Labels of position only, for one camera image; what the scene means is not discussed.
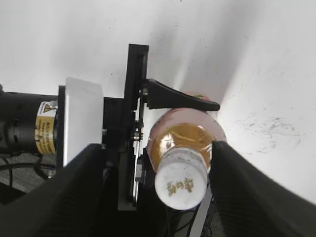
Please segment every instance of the white wall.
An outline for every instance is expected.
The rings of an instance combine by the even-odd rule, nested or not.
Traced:
[[[0,82],[56,94],[66,77],[123,96],[129,43],[148,78],[207,94],[229,143],[316,203],[313,0],[3,0]],[[147,112],[147,128],[161,112]]]

